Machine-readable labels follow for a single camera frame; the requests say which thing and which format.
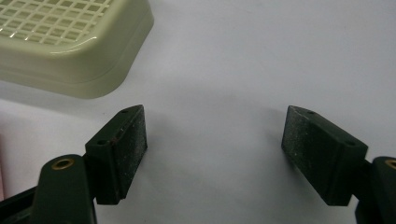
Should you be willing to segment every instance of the white surface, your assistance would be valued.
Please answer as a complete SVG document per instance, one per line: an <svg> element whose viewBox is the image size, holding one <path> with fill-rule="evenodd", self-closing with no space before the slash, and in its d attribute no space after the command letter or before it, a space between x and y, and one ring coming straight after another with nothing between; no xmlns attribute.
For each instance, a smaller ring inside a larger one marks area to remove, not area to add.
<svg viewBox="0 0 396 224"><path fill-rule="evenodd" d="M150 1L156 19L130 75L79 100L0 82L6 195L84 144L124 107L146 108L148 153L128 198L99 223L355 223L328 207L280 148L288 105L317 111L395 156L392 0Z"/></svg>

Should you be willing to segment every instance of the clamp jaw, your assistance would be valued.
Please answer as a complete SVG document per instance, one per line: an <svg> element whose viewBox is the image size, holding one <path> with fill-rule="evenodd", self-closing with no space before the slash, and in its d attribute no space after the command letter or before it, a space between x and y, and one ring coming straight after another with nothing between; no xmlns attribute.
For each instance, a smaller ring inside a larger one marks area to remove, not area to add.
<svg viewBox="0 0 396 224"><path fill-rule="evenodd" d="M289 106L282 149L327 205L355 195L358 224L396 223L396 159L364 158L368 147L321 115Z"/></svg>
<svg viewBox="0 0 396 224"><path fill-rule="evenodd" d="M93 199L125 199L147 147L143 106L121 110L85 145L84 156L47 162L36 187L2 201L0 223L97 223Z"/></svg>

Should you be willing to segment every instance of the soap dish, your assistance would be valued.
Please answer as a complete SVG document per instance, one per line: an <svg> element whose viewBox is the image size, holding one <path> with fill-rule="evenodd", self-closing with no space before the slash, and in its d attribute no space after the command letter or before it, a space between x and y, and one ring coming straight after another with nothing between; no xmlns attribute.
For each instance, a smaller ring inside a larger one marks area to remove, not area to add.
<svg viewBox="0 0 396 224"><path fill-rule="evenodd" d="M127 76L153 22L148 0L0 0L0 79L106 95Z"/></svg>

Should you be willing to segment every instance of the metal grommet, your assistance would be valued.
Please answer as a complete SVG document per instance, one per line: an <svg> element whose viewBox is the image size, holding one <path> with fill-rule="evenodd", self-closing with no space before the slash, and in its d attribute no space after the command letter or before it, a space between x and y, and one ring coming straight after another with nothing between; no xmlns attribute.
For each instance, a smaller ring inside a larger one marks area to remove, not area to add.
<svg viewBox="0 0 396 224"><path fill-rule="evenodd" d="M390 168L396 170L396 160L387 160L385 163L390 166Z"/></svg>
<svg viewBox="0 0 396 224"><path fill-rule="evenodd" d="M74 164L74 160L70 158L61 159L52 164L52 170L64 170Z"/></svg>

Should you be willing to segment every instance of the hole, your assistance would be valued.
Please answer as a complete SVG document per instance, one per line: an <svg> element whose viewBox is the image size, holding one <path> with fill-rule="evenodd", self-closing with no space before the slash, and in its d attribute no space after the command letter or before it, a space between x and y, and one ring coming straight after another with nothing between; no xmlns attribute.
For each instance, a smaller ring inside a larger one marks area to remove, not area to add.
<svg viewBox="0 0 396 224"><path fill-rule="evenodd" d="M346 141L346 144L349 145L349 146L351 146L351 147L356 146L356 143L354 143L354 142L352 142L352 141Z"/></svg>
<svg viewBox="0 0 396 224"><path fill-rule="evenodd" d="M27 37L27 35L26 34L22 34L22 33L16 33L12 37L17 38L17 39L25 39Z"/></svg>
<svg viewBox="0 0 396 224"><path fill-rule="evenodd" d="M76 11L67 11L65 15L67 17L75 18L78 15L78 12L76 12Z"/></svg>
<svg viewBox="0 0 396 224"><path fill-rule="evenodd" d="M48 17L48 18L46 18L45 20L44 20L44 22L45 23L48 23L48 24L55 24L55 22L58 20L58 18L56 18L56 17Z"/></svg>
<svg viewBox="0 0 396 224"><path fill-rule="evenodd" d="M32 36L27 38L27 40L33 41L33 42L40 42L41 39L42 39L42 37L41 36L37 36L37 35L32 35Z"/></svg>
<svg viewBox="0 0 396 224"><path fill-rule="evenodd" d="M48 1L49 4L53 4L53 5L56 5L56 4L58 4L59 2L60 2L60 0L49 0L49 1Z"/></svg>
<svg viewBox="0 0 396 224"><path fill-rule="evenodd" d="M61 6L63 7L70 7L73 4L71 1L64 1L61 3Z"/></svg>
<svg viewBox="0 0 396 224"><path fill-rule="evenodd" d="M33 31L33 29L35 28L35 25L32 23L26 23L22 26L22 30L24 31Z"/></svg>
<svg viewBox="0 0 396 224"><path fill-rule="evenodd" d="M98 141L98 145L105 145L105 144L107 144L107 140L100 140L100 141Z"/></svg>
<svg viewBox="0 0 396 224"><path fill-rule="evenodd" d="M77 32L69 32L67 33L64 38L70 39L70 40L77 40L79 33Z"/></svg>
<svg viewBox="0 0 396 224"><path fill-rule="evenodd" d="M98 11L99 8L100 8L100 7L98 7L98 6L90 6L90 7L88 7L88 10L89 10L89 11Z"/></svg>
<svg viewBox="0 0 396 224"><path fill-rule="evenodd" d="M38 10L41 11L41 12L47 13L47 12L49 12L51 9L52 9L52 7L45 7L45 6L43 6L43 7L39 8Z"/></svg>
<svg viewBox="0 0 396 224"><path fill-rule="evenodd" d="M3 29L2 31L0 31L0 35L3 35L3 36L10 37L10 36L12 36L12 34L13 33L10 30Z"/></svg>
<svg viewBox="0 0 396 224"><path fill-rule="evenodd" d="M62 36L63 33L64 33L64 30L53 29L52 32L50 33L50 35L52 35L52 36Z"/></svg>
<svg viewBox="0 0 396 224"><path fill-rule="evenodd" d="M17 17L21 19L26 19L28 16L30 16L29 12L20 12Z"/></svg>
<svg viewBox="0 0 396 224"><path fill-rule="evenodd" d="M43 18L44 18L43 15L35 14L32 18L30 18L30 20L32 20L32 21L41 21L41 20L43 20Z"/></svg>
<svg viewBox="0 0 396 224"><path fill-rule="evenodd" d="M14 7L23 7L23 5L25 5L25 4L26 3L23 3L23 2L16 2L12 6L14 6Z"/></svg>
<svg viewBox="0 0 396 224"><path fill-rule="evenodd" d="M396 170L396 160L387 160L385 163L390 166L390 168Z"/></svg>
<svg viewBox="0 0 396 224"><path fill-rule="evenodd" d="M77 3L77 4L75 5L75 8L83 9L85 6L87 6L87 5L86 5L86 4L83 4L83 3Z"/></svg>
<svg viewBox="0 0 396 224"><path fill-rule="evenodd" d="M85 26L87 25L87 23L78 21L73 25L73 28L78 29L78 30L83 30L85 28Z"/></svg>
<svg viewBox="0 0 396 224"><path fill-rule="evenodd" d="M52 38L46 38L43 41L44 44L48 44L48 45L55 45L56 44L56 39L52 39Z"/></svg>
<svg viewBox="0 0 396 224"><path fill-rule="evenodd" d="M71 23L72 21L70 20L61 20L60 22L58 22L58 25L68 27Z"/></svg>
<svg viewBox="0 0 396 224"><path fill-rule="evenodd" d="M6 19L0 18L0 26L4 25L6 22Z"/></svg>
<svg viewBox="0 0 396 224"><path fill-rule="evenodd" d="M50 29L50 28L47 27L47 26L40 26L40 27L38 27L38 28L35 30L35 32L38 33L38 34L45 35L49 29Z"/></svg>
<svg viewBox="0 0 396 224"><path fill-rule="evenodd" d="M52 170L64 170L66 168L69 168L70 166L72 166L74 164L74 160L73 159L61 159L56 161L55 163L52 164Z"/></svg>
<svg viewBox="0 0 396 224"><path fill-rule="evenodd" d="M9 10L7 10L7 11L4 13L4 15L6 15L6 16L13 16L15 13L17 13L16 10L9 9Z"/></svg>
<svg viewBox="0 0 396 224"><path fill-rule="evenodd" d="M37 4L29 4L29 5L25 6L24 8L27 9L27 10L32 10L33 11L36 8L38 8L38 5Z"/></svg>
<svg viewBox="0 0 396 224"><path fill-rule="evenodd" d="M17 28L18 26L20 26L21 25L21 22L20 21L11 21L11 22L9 22L8 23L8 27L11 27L11 28Z"/></svg>
<svg viewBox="0 0 396 224"><path fill-rule="evenodd" d="M52 15L62 16L65 12L66 12L66 10L64 10L64 9L55 8L55 9L53 9L53 11L52 11Z"/></svg>
<svg viewBox="0 0 396 224"><path fill-rule="evenodd" d="M84 20L84 21L90 21L90 20L92 20L93 15L92 15L92 14L84 13L84 14L81 14L81 15L79 16L79 18L82 19L82 20Z"/></svg>

